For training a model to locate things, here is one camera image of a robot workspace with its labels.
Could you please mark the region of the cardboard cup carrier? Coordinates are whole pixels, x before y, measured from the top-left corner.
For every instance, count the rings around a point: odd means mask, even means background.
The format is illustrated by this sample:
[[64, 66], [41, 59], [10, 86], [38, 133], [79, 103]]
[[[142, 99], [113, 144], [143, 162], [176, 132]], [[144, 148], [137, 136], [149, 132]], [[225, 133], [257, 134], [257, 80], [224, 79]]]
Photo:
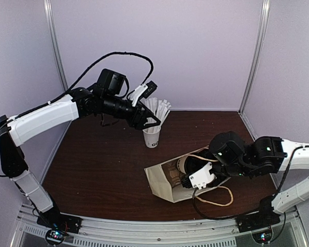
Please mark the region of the cardboard cup carrier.
[[172, 188], [181, 184], [181, 179], [185, 174], [177, 168], [177, 161], [167, 162], [161, 165], [161, 167]]

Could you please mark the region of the brown paper bag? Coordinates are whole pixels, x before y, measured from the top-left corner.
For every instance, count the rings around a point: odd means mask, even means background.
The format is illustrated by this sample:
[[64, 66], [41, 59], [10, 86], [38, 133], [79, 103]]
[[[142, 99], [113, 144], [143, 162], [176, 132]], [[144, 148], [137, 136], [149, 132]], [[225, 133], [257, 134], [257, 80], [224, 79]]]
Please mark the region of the brown paper bag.
[[230, 178], [214, 171], [221, 164], [207, 146], [144, 169], [152, 194], [171, 203], [220, 188]]

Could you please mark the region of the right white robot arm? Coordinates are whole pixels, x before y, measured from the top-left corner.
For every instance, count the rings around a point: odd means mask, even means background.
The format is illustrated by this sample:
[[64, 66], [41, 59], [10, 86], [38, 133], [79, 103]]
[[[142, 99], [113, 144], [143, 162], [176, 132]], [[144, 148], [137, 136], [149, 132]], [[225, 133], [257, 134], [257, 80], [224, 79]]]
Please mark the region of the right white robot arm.
[[[262, 136], [246, 144], [235, 132], [216, 135], [209, 144], [209, 152], [217, 159], [211, 172], [227, 177], [258, 177], [282, 171], [281, 182], [292, 169], [309, 169], [309, 143], [299, 143], [275, 136]], [[254, 223], [265, 227], [273, 213], [282, 214], [291, 207], [309, 199], [309, 176], [291, 188], [266, 199], [254, 215]]]

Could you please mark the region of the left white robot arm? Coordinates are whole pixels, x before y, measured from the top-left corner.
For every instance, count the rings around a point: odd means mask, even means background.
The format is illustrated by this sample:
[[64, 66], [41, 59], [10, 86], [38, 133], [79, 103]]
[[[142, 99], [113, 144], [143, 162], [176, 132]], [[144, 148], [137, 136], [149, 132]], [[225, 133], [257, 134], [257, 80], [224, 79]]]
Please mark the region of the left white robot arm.
[[118, 95], [125, 82], [125, 75], [103, 69], [97, 82], [88, 88], [73, 89], [56, 102], [48, 102], [23, 116], [0, 117], [2, 172], [44, 214], [44, 221], [52, 228], [60, 228], [64, 218], [53, 199], [30, 172], [20, 147], [53, 127], [92, 114], [107, 114], [124, 119], [136, 130], [159, 126], [160, 120], [141, 102], [141, 99], [148, 98], [157, 89], [157, 85], [153, 81], [142, 84], [126, 99], [122, 99]]

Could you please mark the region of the black plastic cup lid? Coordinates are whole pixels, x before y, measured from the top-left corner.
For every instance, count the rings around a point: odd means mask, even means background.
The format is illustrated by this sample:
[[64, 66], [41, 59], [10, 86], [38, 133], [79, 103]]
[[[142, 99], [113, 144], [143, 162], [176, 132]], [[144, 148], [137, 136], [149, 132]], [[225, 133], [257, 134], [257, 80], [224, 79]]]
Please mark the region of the black plastic cup lid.
[[184, 162], [185, 174], [193, 174], [205, 166], [209, 161], [201, 160], [194, 156], [188, 156]]

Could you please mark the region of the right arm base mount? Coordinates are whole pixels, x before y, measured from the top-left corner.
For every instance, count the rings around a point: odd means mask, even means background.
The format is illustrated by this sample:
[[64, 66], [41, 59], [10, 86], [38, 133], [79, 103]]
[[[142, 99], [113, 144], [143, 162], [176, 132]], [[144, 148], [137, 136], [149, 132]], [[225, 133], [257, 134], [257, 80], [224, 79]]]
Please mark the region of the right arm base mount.
[[280, 216], [275, 213], [254, 213], [236, 218], [239, 232], [251, 232], [255, 243], [262, 245], [273, 240], [272, 226], [278, 223], [280, 223]]

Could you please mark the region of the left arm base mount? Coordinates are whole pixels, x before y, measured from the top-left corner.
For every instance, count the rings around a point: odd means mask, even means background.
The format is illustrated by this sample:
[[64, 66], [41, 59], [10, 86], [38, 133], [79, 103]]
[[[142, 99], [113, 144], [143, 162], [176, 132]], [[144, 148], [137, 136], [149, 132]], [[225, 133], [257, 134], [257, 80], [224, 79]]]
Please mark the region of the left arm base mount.
[[71, 234], [79, 233], [82, 219], [76, 216], [60, 214], [58, 220], [52, 223], [43, 214], [38, 215], [37, 224], [48, 227], [45, 233], [45, 241], [52, 246], [58, 246], [71, 238]]

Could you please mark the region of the white paper coffee cup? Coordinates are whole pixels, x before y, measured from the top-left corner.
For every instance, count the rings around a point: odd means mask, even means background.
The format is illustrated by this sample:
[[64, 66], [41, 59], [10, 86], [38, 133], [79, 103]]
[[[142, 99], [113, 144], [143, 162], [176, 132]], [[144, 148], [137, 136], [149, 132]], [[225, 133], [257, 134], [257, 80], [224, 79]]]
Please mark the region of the white paper coffee cup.
[[177, 163], [176, 163], [177, 169], [178, 169], [181, 173], [183, 173], [183, 174], [186, 174], [186, 171], [185, 171], [185, 161], [186, 161], [186, 159], [187, 159], [187, 156], [183, 156], [183, 157], [179, 158], [179, 159], [177, 160]]

